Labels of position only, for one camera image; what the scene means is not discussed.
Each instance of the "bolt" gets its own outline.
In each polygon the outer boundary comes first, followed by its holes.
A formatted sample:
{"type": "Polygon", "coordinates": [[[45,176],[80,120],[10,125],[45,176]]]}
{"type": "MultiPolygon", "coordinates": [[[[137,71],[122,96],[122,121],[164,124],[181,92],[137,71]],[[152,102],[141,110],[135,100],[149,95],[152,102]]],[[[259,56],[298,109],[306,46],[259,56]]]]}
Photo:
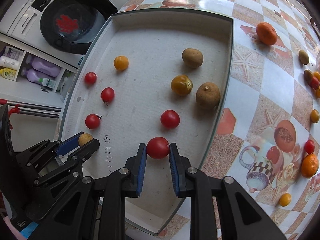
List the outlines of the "bolt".
{"type": "Polygon", "coordinates": [[[191,174],[195,174],[198,170],[195,167],[189,167],[188,172],[191,174]]]}
{"type": "Polygon", "coordinates": [[[84,178],[82,179],[82,182],[83,182],[84,184],[90,183],[90,182],[91,182],[91,177],[89,177],[89,176],[84,177],[84,178]]]}
{"type": "Polygon", "coordinates": [[[127,174],[129,172],[129,170],[127,168],[121,168],[119,169],[119,173],[120,174],[127,174]]]}
{"type": "Polygon", "coordinates": [[[228,184],[232,184],[235,180],[233,179],[233,177],[230,177],[230,176],[226,176],[224,178],[224,181],[228,184]]]}

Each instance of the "yellow bottle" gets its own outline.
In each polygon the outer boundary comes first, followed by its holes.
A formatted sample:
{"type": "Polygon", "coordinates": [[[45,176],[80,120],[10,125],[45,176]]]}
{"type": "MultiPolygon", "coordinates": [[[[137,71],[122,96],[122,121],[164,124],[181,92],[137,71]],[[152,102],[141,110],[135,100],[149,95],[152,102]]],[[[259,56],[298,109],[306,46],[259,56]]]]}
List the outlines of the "yellow bottle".
{"type": "Polygon", "coordinates": [[[0,75],[3,76],[6,79],[14,80],[14,77],[16,75],[16,70],[10,69],[10,68],[2,68],[0,69],[0,75]]]}

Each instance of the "black round door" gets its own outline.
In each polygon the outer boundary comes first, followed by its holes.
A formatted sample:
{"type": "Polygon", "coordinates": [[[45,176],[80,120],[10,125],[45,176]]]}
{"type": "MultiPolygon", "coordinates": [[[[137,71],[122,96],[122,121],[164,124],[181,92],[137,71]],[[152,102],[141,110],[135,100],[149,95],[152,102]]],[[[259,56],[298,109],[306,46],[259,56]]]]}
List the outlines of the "black round door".
{"type": "Polygon", "coordinates": [[[116,7],[108,0],[54,0],[42,13],[42,36],[54,48],[86,54],[116,7]]]}

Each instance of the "small potato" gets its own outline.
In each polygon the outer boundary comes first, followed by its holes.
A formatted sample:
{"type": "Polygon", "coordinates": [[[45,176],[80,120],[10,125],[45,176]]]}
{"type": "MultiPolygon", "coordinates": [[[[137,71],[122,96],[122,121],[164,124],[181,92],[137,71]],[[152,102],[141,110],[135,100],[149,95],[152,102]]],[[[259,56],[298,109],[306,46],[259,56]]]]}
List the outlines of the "small potato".
{"type": "Polygon", "coordinates": [[[191,68],[198,68],[203,62],[203,55],[198,49],[185,49],[182,52],[184,63],[191,68]]]}
{"type": "Polygon", "coordinates": [[[213,109],[220,102],[220,91],[215,83],[202,84],[196,93],[197,104],[203,109],[213,109]]]}
{"type": "Polygon", "coordinates": [[[309,64],[309,56],[303,49],[299,51],[299,60],[303,65],[309,64]]]}
{"type": "Polygon", "coordinates": [[[78,143],[79,146],[82,147],[87,142],[90,142],[93,139],[92,135],[90,133],[83,133],[79,136],[78,143]]]}

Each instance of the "red splatter decoration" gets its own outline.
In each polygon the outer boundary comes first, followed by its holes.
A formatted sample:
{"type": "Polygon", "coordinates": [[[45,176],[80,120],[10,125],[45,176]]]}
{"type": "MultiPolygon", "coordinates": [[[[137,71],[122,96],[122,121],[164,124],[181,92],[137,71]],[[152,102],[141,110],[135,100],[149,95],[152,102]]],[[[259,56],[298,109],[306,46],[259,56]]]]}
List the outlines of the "red splatter decoration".
{"type": "Polygon", "coordinates": [[[71,19],[68,15],[64,14],[61,14],[60,18],[61,19],[56,19],[56,25],[59,27],[61,32],[70,34],[79,28],[77,19],[71,19]]]}

